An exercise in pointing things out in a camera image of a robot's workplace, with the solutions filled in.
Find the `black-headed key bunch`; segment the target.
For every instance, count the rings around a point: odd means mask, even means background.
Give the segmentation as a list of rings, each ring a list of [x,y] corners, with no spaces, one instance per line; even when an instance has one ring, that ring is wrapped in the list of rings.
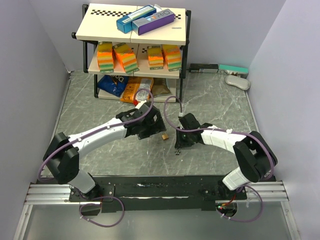
[[[178,155],[180,155],[180,153],[181,153],[181,149],[180,148],[176,148],[175,149],[175,154],[178,156]]]

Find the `brass padlock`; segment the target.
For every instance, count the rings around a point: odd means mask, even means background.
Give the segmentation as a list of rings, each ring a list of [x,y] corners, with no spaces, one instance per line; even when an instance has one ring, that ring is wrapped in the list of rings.
[[[162,139],[163,139],[164,141],[169,138],[169,136],[168,136],[167,133],[162,133],[162,134],[161,134],[161,137],[162,137]]]

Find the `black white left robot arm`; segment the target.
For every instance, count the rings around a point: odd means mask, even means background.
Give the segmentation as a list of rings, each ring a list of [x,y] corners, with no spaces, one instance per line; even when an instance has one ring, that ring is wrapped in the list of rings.
[[[93,176],[80,169],[80,159],[110,142],[130,136],[139,140],[166,131],[160,110],[149,102],[121,112],[108,122],[85,132],[66,136],[60,132],[51,140],[43,156],[43,163],[58,184],[68,184],[80,196],[93,201],[103,190]]]

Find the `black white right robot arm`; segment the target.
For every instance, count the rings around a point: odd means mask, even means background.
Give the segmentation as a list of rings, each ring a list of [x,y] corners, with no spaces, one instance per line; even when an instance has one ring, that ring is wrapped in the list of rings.
[[[210,123],[200,124],[191,113],[178,117],[175,149],[195,144],[214,146],[235,155],[238,167],[216,180],[208,189],[201,189],[207,199],[227,200],[237,195],[237,189],[245,184],[274,182],[272,173],[278,160],[262,135],[252,131],[248,135],[235,134],[232,129],[221,130]]]

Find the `orange snack bag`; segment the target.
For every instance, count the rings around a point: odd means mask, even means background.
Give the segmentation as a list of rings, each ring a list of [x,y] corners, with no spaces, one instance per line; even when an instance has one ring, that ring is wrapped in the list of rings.
[[[147,90],[151,91],[153,85],[153,77],[130,76],[120,101],[124,103],[133,103],[134,100],[137,100],[138,102],[148,100],[150,98],[150,93]]]

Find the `brown snack bag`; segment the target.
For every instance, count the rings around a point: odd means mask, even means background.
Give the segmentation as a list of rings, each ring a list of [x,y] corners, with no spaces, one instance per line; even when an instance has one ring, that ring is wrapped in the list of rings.
[[[172,93],[167,85],[167,79],[154,78],[151,93],[154,97],[171,95]]]

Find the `blue chips bag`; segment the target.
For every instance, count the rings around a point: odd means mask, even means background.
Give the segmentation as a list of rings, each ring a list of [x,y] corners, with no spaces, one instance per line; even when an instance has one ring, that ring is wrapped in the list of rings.
[[[129,77],[122,75],[104,75],[97,83],[97,87],[116,97],[124,92]]]

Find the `sponge pack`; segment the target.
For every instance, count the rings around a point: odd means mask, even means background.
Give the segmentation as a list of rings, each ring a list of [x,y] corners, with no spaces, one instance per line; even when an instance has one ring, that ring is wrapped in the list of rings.
[[[112,73],[115,61],[112,42],[102,41],[97,46],[97,64],[101,73]]]
[[[138,72],[138,62],[132,48],[127,43],[119,43],[112,47],[115,57],[126,74]]]
[[[148,66],[150,70],[163,69],[164,58],[160,45],[150,45],[147,47]]]
[[[162,52],[167,69],[170,72],[179,71],[182,68],[182,55],[177,45],[163,44]]]

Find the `sponge pack far right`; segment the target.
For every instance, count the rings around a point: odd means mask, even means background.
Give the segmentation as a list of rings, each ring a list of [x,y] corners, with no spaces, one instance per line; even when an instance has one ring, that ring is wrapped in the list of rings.
[[[163,44],[162,52],[167,69],[170,72],[179,71],[182,68],[182,55],[177,45]]]

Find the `black flat box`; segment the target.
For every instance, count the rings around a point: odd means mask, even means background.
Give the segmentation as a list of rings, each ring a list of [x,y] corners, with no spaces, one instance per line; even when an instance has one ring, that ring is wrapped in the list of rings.
[[[218,64],[201,64],[191,63],[189,66],[190,73],[214,73],[216,74],[219,70]]]

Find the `teal white box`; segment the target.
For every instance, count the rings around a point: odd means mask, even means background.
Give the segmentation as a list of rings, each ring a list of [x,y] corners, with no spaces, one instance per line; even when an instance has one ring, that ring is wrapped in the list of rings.
[[[217,73],[221,75],[234,75],[246,78],[249,74],[249,70],[244,67],[219,64]]]

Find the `sponge pack far left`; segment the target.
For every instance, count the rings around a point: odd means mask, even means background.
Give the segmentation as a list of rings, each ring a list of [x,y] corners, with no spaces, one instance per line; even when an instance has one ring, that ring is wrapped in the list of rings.
[[[101,73],[112,73],[115,61],[112,42],[102,41],[97,46],[97,64]]]

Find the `purple box on shelf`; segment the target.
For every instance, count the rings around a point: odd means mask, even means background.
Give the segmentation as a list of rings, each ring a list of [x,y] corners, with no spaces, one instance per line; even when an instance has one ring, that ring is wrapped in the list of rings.
[[[170,9],[164,9],[153,15],[142,17],[132,22],[132,30],[138,35],[143,35],[165,25],[173,23],[176,16]]]

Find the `blue box on shelf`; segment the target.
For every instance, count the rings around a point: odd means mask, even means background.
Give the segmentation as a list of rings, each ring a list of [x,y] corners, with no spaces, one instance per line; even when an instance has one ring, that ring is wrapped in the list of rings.
[[[127,14],[116,20],[116,27],[119,31],[124,34],[127,34],[133,30],[132,22],[138,20],[140,18],[145,18],[151,16],[152,14],[156,13],[157,9],[148,4],[142,8],[137,9],[136,11]]]

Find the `aluminium rail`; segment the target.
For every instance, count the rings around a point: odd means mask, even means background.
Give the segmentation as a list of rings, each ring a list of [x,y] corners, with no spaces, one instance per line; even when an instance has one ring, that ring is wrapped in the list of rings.
[[[80,218],[78,203],[69,201],[67,185],[32,184],[15,233],[17,240],[289,240],[288,197],[282,182],[252,185],[248,200],[238,203],[233,222],[215,211],[199,209],[128,211],[97,216],[102,227]]]

